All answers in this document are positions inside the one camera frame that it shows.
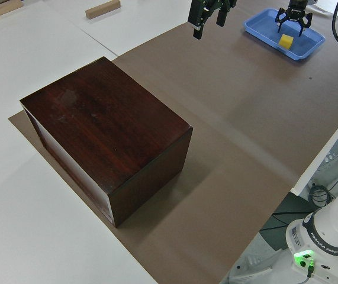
box top surface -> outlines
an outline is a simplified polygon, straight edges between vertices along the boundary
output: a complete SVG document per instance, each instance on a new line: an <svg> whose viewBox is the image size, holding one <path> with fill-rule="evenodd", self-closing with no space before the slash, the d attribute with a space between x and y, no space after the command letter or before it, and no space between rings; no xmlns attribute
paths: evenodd
<svg viewBox="0 0 338 284"><path fill-rule="evenodd" d="M104 57L20 101L107 194L191 128Z"/></svg>

green light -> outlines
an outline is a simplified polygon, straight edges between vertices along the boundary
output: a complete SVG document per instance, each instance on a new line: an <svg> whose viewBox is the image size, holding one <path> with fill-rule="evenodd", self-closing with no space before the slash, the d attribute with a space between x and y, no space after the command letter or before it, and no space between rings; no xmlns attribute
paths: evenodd
<svg viewBox="0 0 338 284"><path fill-rule="evenodd" d="M294 254L295 262L300 265L300 262L304 259L311 257L314 254L312 250L304 250Z"/></svg>

light wooden block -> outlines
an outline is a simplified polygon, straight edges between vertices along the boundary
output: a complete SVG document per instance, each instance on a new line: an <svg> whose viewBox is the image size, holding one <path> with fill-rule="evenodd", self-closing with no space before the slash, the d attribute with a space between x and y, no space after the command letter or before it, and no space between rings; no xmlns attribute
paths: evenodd
<svg viewBox="0 0 338 284"><path fill-rule="evenodd" d="M6 14L22 7L20 0L9 0L0 4L0 15Z"/></svg>
<svg viewBox="0 0 338 284"><path fill-rule="evenodd" d="M107 3L86 10L86 17L88 19L94 19L100 15L119 9L120 6L120 0L111 0Z"/></svg>

box side panel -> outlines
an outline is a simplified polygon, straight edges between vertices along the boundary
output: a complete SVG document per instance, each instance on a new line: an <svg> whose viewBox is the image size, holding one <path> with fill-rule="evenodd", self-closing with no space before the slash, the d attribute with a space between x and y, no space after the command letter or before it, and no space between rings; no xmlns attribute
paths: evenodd
<svg viewBox="0 0 338 284"><path fill-rule="evenodd" d="M32 125L37 131L44 147L59 162L62 168L81 187L84 194L95 204L95 206L113 222L110 210L110 201L107 194L82 170L82 168L70 157L62 146L45 130L45 128L25 109Z"/></svg>
<svg viewBox="0 0 338 284"><path fill-rule="evenodd" d="M160 156L109 196L116 227L183 169L191 134L190 127Z"/></svg>

yellow block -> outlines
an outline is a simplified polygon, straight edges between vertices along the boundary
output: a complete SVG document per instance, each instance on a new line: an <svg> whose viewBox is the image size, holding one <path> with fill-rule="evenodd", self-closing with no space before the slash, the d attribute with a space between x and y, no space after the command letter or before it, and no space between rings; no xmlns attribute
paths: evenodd
<svg viewBox="0 0 338 284"><path fill-rule="evenodd" d="M283 34L281 39L279 40L279 45L284 47L285 49L289 49L294 41L293 37L289 35Z"/></svg>

